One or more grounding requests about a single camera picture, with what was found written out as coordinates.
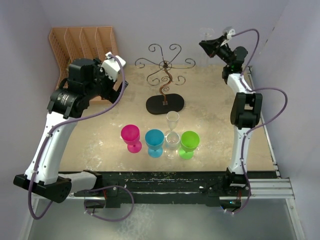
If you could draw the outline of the clear tall flute glass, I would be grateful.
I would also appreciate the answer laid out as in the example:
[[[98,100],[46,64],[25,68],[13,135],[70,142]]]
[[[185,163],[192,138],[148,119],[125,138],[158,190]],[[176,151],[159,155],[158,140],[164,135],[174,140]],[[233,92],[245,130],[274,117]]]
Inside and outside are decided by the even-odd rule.
[[[178,125],[180,119],[180,115],[178,112],[176,111],[169,111],[166,115],[166,121],[167,121],[167,125],[169,130],[167,130],[165,132],[165,135],[167,135],[168,133],[172,132]]]

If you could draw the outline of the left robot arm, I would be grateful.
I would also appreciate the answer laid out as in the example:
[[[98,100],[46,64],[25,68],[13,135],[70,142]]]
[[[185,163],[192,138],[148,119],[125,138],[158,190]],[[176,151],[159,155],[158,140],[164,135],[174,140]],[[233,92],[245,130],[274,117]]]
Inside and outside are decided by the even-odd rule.
[[[29,167],[17,174],[13,184],[28,193],[62,203],[70,193],[86,190],[91,196],[103,191],[102,177],[84,170],[69,175],[60,174],[60,163],[70,135],[83,116],[90,101],[101,97],[115,106],[121,99],[126,80],[114,90],[118,75],[124,74],[126,61],[107,53],[105,60],[77,58],[69,64],[67,77],[51,96],[47,106],[45,128]]]

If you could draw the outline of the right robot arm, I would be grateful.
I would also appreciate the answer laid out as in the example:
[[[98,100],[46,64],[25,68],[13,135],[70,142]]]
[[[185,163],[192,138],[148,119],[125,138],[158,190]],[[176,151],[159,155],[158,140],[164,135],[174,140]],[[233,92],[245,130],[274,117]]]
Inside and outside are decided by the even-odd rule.
[[[260,122],[263,96],[252,91],[245,81],[243,63],[248,51],[243,46],[231,50],[224,36],[202,40],[199,45],[210,58],[217,56],[226,63],[222,79],[235,94],[230,112],[230,123],[234,127],[231,164],[222,180],[223,192],[233,196],[248,185],[246,173],[251,130]]]

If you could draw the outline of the pink plastic wine glass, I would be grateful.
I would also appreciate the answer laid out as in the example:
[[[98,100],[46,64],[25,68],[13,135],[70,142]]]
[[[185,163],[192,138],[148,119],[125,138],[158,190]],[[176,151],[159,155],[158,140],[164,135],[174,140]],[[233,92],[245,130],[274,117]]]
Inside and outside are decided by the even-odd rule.
[[[140,129],[134,124],[124,126],[120,132],[123,141],[127,144],[130,153],[136,154],[142,149]]]

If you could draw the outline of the clear short wine glass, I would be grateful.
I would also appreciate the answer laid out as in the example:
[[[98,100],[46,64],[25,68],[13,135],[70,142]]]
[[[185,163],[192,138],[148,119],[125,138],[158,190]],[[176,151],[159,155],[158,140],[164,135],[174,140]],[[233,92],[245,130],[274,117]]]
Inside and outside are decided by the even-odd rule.
[[[213,28],[202,27],[200,29],[200,36],[202,40],[205,40],[205,41],[209,40],[214,35],[214,33],[215,31]],[[209,65],[209,59],[210,58],[207,56],[207,54],[203,50],[200,55],[199,65],[201,67],[207,67]]]

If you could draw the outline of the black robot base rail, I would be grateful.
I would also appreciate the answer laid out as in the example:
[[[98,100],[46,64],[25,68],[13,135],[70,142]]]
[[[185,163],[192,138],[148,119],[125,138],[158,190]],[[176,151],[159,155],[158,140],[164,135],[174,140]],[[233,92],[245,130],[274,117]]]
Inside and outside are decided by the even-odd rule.
[[[288,179],[273,171],[250,171],[243,176],[207,172],[97,172],[93,187],[72,189],[75,174],[64,172],[57,182],[40,185],[40,194],[56,203],[83,198],[87,208],[119,208],[122,204],[205,205],[236,211],[251,199],[286,199],[294,196]]]

